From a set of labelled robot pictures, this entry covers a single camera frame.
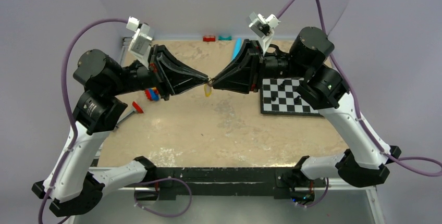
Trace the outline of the yellow tag keyring with keys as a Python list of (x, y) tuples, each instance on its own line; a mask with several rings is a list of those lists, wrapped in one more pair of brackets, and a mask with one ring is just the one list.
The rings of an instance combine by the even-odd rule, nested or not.
[(212, 95), (212, 85), (209, 82), (204, 84), (203, 89), (205, 97), (210, 97)]

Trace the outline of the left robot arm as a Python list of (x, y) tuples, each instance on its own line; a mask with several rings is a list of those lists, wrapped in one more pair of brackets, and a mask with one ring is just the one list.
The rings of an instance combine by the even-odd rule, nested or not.
[(176, 59), (164, 45), (149, 50), (146, 64), (135, 60), (125, 67), (92, 49), (79, 58), (73, 78), (84, 87), (72, 113), (74, 126), (51, 174), (32, 186), (40, 199), (51, 200), (56, 217), (83, 215), (113, 191), (138, 183), (149, 187), (157, 179), (156, 166), (143, 156), (102, 173), (89, 170), (128, 107), (119, 95), (155, 88), (168, 100), (208, 82), (206, 74)]

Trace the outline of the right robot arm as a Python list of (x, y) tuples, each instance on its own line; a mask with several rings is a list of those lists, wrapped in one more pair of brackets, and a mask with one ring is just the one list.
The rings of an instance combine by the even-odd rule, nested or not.
[(292, 173), (294, 182), (305, 186), (314, 179), (339, 177), (358, 188), (383, 184), (390, 174), (389, 155), (397, 158), (401, 150), (367, 132), (348, 82), (325, 65), (333, 50), (326, 33), (316, 27), (303, 28), (286, 53), (276, 49), (265, 54), (257, 41), (247, 40), (210, 85), (247, 94), (261, 89), (264, 79), (300, 79), (295, 92), (332, 124), (348, 148), (335, 156), (302, 157)]

